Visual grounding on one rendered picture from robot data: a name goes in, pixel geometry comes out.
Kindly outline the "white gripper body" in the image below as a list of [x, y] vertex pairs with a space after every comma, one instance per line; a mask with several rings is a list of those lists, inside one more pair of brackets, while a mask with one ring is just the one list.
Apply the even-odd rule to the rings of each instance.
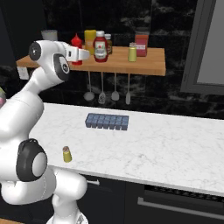
[[88, 60], [90, 57], [89, 50], [77, 48], [77, 60]]

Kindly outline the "red squeeze bottle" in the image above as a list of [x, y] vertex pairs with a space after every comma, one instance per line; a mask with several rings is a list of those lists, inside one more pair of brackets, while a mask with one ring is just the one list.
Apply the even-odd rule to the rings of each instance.
[[[72, 46], [77, 46], [80, 49], [82, 48], [82, 40], [79, 38], [78, 34], [75, 34], [75, 36], [72, 38], [71, 44]], [[81, 64], [82, 64], [81, 60], [77, 62], [73, 62], [73, 65], [76, 65], [76, 66], [80, 66]]]

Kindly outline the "yellow mustard bottle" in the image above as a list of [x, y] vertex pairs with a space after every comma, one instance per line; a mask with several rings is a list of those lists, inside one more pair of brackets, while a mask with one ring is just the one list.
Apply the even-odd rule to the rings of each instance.
[[96, 37], [96, 30], [85, 30], [84, 38], [85, 38], [85, 49], [90, 51], [90, 54], [94, 54], [94, 40]]

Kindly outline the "red ketchup bottle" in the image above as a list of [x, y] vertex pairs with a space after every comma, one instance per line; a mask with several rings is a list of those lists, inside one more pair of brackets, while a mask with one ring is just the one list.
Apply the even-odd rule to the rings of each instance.
[[93, 43], [94, 59], [96, 62], [103, 63], [108, 60], [108, 42], [104, 31], [97, 31]]

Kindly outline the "yellow-green shaker with grey lid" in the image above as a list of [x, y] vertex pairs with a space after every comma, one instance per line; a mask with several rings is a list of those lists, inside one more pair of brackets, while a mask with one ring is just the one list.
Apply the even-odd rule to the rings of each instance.
[[137, 45], [135, 43], [129, 44], [129, 55], [128, 55], [129, 62], [136, 62], [137, 61]]

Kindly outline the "yellow-green shaker with brown lid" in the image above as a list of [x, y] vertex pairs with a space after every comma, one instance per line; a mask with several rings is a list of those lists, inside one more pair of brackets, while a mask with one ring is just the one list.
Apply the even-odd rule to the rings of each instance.
[[66, 163], [69, 163], [72, 161], [71, 151], [68, 146], [63, 147], [63, 159]]

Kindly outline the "hanging metal ladle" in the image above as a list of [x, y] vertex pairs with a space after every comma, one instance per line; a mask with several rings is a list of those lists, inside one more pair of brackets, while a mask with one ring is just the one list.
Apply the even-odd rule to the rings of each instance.
[[92, 92], [91, 78], [90, 78], [90, 72], [89, 71], [88, 71], [88, 83], [89, 83], [89, 91], [84, 94], [84, 99], [87, 102], [91, 102], [95, 98], [95, 94]]

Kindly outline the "hanging metal spatula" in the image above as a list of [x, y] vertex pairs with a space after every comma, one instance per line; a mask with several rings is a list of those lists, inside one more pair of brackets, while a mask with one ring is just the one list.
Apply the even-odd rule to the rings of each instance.
[[115, 77], [114, 77], [114, 84], [115, 84], [115, 89], [114, 89], [114, 92], [112, 93], [111, 95], [111, 99], [113, 101], [119, 101], [120, 99], [120, 95], [119, 93], [116, 91], [116, 73], [115, 73]]

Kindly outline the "hanging narrow metal utensil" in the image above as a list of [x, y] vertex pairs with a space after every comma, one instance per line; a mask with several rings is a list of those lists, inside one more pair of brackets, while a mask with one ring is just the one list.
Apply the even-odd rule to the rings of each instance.
[[127, 105], [130, 105], [130, 74], [128, 74], [128, 88], [127, 88], [125, 102]]

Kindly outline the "blue ice cube tray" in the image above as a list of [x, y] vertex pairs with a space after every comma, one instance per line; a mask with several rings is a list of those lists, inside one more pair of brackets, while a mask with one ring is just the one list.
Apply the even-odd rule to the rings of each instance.
[[127, 130], [129, 117], [127, 115], [108, 115], [89, 113], [85, 121], [87, 128], [105, 130]]

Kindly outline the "green and pink object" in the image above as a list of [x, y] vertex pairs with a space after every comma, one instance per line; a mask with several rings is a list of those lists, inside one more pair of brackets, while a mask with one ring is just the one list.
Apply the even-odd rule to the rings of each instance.
[[6, 103], [6, 95], [4, 90], [0, 87], [0, 108]]

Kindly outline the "grey framed panel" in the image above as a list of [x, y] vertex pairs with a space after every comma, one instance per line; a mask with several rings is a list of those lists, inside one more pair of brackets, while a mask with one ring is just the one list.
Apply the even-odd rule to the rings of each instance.
[[198, 0], [181, 91], [224, 95], [224, 0]]

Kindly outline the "dark drawer front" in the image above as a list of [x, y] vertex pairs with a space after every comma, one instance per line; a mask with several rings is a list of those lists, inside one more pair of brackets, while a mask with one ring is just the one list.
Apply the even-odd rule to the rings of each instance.
[[88, 224], [124, 224], [125, 183], [110, 178], [83, 177], [100, 181], [100, 185], [87, 184], [85, 195], [77, 201]]

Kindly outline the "black oven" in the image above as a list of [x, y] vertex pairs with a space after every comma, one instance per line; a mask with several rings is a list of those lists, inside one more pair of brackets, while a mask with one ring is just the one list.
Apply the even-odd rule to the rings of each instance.
[[224, 197], [127, 182], [124, 224], [224, 224]]

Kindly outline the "white wall outlet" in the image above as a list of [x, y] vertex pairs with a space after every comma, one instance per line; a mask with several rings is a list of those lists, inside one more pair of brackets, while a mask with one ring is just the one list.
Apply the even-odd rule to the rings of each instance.
[[18, 74], [19, 74], [19, 78], [21, 80], [28, 80], [29, 79], [29, 73], [28, 73], [28, 70], [27, 70], [26, 67], [18, 66], [17, 71], [18, 71]]

